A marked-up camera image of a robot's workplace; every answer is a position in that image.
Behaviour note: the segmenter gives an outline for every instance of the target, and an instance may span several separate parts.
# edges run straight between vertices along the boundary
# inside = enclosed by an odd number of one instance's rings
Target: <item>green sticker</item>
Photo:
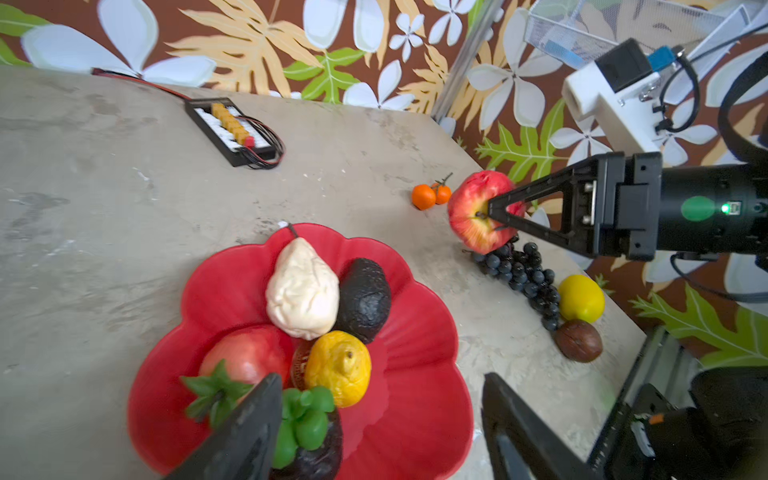
[[[707,197],[697,195],[685,200],[680,206],[680,212],[686,220],[701,222],[715,213],[715,203]]]

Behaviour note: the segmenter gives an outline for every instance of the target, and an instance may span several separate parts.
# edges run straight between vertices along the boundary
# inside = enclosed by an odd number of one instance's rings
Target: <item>black avocado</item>
[[[392,293],[382,267],[373,260],[355,258],[339,286],[339,313],[333,329],[371,343],[384,327],[391,307]]]
[[[344,436],[339,409],[328,414],[328,433],[317,450],[299,447],[296,458],[285,468],[270,470],[270,480],[333,480],[342,460]]]

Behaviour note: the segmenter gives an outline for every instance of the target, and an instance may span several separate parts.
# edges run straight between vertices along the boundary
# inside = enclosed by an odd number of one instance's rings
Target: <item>concrete tabletop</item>
[[[586,458],[643,342],[608,300],[604,352],[566,360],[526,299],[462,253],[445,207],[416,185],[478,170],[425,115],[219,94],[271,126],[275,170],[232,168],[161,91],[109,78],[0,68],[0,465],[4,478],[156,478],[131,447],[127,395],[180,322],[194,268],[278,222],[387,243],[458,328],[475,441],[456,478],[491,478],[479,401],[498,372]],[[539,242],[558,279],[578,266]]]

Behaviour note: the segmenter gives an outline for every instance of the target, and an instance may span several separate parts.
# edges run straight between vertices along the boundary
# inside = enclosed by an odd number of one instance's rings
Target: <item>yellow lemon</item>
[[[593,323],[605,310],[603,290],[588,276],[571,275],[558,287],[560,314],[566,320]]]
[[[309,389],[321,385],[330,390],[337,407],[359,402],[370,380],[371,356],[355,336],[334,330],[312,345],[304,382]]]

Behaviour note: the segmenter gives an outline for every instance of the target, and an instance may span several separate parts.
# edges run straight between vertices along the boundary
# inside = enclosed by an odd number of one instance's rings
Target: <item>red plate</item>
[[[333,271],[355,258],[382,266],[392,289],[386,325],[368,345],[373,364],[365,397],[341,409],[344,460],[337,478],[447,478],[472,446],[472,403],[456,368],[458,334],[448,308],[413,279],[392,248],[347,239],[313,223],[296,231]],[[268,323],[264,291],[280,251],[293,239],[283,228],[264,245],[232,247],[205,260],[181,297],[181,324],[150,352],[128,399],[128,432],[141,458],[163,475],[210,434],[184,416],[194,396],[179,376],[195,376],[223,336]]]

